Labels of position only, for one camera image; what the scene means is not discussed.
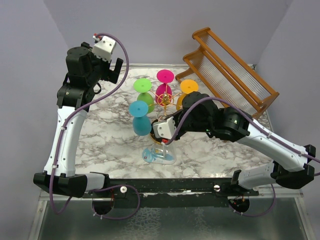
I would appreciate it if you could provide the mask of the green plastic wine glass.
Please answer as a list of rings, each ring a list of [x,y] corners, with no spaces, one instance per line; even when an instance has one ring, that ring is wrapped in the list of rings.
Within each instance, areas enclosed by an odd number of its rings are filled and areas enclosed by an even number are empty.
[[[137,100],[143,101],[148,105],[147,113],[153,112],[155,108],[154,97],[149,93],[152,88],[151,81],[147,78],[137,79],[133,84],[133,88],[139,93]]]

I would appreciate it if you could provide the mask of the orange plastic wine glass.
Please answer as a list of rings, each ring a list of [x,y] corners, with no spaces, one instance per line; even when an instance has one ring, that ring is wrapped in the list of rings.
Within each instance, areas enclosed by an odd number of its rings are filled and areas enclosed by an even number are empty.
[[[199,90],[199,85],[195,80],[185,79],[180,83],[180,90],[181,94],[179,95],[175,106],[177,111],[182,108],[182,101],[188,94]]]

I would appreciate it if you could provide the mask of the pink plastic wine glass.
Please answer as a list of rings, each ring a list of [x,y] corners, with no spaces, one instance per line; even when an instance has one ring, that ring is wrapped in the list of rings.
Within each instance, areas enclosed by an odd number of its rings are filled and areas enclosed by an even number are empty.
[[[156,89],[155,101],[156,103],[160,104],[165,93],[172,95],[172,90],[169,86],[169,83],[174,80],[175,76],[172,71],[162,69],[157,73],[156,77],[161,82],[161,84]]]

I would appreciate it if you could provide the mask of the clear champagne flute front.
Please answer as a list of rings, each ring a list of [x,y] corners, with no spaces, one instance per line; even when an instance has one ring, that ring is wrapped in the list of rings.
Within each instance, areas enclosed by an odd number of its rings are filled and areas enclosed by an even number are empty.
[[[161,145],[157,150],[157,160],[160,164],[172,165],[176,162],[177,154],[174,143],[169,145]]]

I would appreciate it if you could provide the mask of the clear champagne flute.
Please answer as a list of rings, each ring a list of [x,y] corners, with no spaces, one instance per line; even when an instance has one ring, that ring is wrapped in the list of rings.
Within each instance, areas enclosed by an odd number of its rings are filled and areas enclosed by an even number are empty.
[[[158,121],[165,120],[170,114],[168,112],[160,111],[157,113],[156,118]]]
[[[169,145],[161,145],[157,150],[157,160],[160,164],[172,165],[176,162],[177,154],[174,143]]]

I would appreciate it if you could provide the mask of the blue plastic wine glass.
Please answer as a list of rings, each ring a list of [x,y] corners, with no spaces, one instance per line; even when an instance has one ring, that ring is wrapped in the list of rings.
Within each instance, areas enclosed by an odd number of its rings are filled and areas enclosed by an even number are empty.
[[[152,126],[147,116],[148,105],[141,100],[136,100],[129,106],[129,113],[133,116],[133,131],[138,136],[146,136],[151,132]]]

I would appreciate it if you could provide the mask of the clear champagne flute back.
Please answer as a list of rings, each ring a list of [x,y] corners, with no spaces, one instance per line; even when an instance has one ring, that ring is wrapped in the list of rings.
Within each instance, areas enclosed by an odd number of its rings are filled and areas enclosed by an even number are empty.
[[[158,121],[165,120],[170,114],[168,112],[160,111],[157,113],[156,118]]]

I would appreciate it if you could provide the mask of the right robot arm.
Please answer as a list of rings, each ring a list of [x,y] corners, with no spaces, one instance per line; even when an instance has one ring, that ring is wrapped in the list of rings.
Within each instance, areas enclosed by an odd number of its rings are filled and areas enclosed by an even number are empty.
[[[271,162],[263,166],[233,173],[229,189],[234,195],[268,184],[296,190],[314,180],[315,169],[309,164],[315,157],[313,146],[295,145],[230,103],[217,107],[217,100],[197,91],[188,94],[182,109],[171,115],[176,128],[173,139],[187,132],[206,133],[209,138],[242,144],[269,157]]]

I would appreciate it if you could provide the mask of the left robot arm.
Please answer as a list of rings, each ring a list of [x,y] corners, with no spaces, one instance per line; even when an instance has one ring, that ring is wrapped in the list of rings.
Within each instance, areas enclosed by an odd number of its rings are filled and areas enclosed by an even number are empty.
[[[118,58],[114,69],[110,68],[115,47],[115,41],[103,40],[93,46],[83,42],[67,51],[67,74],[57,92],[57,126],[51,152],[43,172],[33,177],[33,183],[47,193],[76,198],[91,190],[101,198],[110,193],[104,174],[77,174],[75,160],[95,86],[100,80],[118,81],[123,60]]]

